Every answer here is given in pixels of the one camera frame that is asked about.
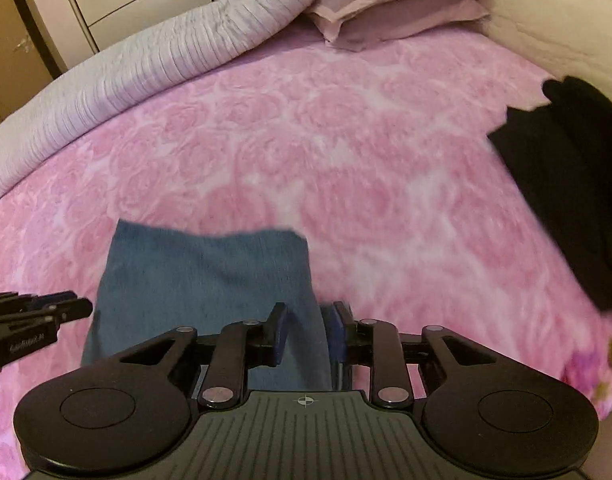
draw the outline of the pink bed sheet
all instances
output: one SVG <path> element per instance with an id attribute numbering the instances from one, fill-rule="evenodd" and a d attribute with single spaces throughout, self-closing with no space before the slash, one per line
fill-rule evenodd
<path id="1" fill-rule="evenodd" d="M 612 406 L 596 311 L 491 149 L 547 74 L 443 28 L 361 53 L 293 25 L 78 139 L 0 200 L 0 290 L 95 299 L 118 218 L 195 234 L 290 227 L 320 300 L 442 324 Z M 88 321 L 0 374 L 0 480 L 19 399 L 78 366 Z"/>

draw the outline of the door frame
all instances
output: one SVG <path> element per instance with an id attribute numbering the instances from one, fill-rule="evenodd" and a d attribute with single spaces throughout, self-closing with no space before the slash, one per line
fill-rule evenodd
<path id="1" fill-rule="evenodd" d="M 46 40 L 42 36 L 39 27 L 37 27 L 37 23 L 33 17 L 33 14 L 28 6 L 28 2 L 26 0 L 13 0 L 15 6 L 17 7 L 17 12 L 24 22 L 24 26 L 28 31 L 28 35 L 30 39 L 33 41 L 35 48 L 37 49 L 37 53 L 39 54 L 42 62 L 46 66 L 46 70 L 51 75 L 53 79 L 57 79 L 62 75 L 62 69 L 60 69 L 59 65 L 55 61 L 55 58 L 52 56 L 48 45 L 46 44 Z"/>

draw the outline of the wooden door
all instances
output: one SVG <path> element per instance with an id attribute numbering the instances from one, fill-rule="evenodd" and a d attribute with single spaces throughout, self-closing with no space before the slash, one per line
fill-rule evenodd
<path id="1" fill-rule="evenodd" d="M 13 0 L 0 0 L 0 119 L 52 81 Z"/>

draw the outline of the folded blue fabric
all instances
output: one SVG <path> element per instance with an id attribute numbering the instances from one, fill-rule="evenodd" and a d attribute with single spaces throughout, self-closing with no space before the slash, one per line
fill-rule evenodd
<path id="1" fill-rule="evenodd" d="M 219 333 L 244 319 L 289 308 L 282 363 L 248 374 L 257 390 L 331 389 L 320 308 L 310 285 L 308 245 L 291 231 L 199 237 L 120 221 L 102 276 L 82 365 L 177 326 Z"/>

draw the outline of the black garment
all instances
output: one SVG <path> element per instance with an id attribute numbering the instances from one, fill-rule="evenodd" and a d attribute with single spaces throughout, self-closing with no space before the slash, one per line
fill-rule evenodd
<path id="1" fill-rule="evenodd" d="M 488 138 L 600 310 L 612 309 L 612 103 L 567 77 Z"/>

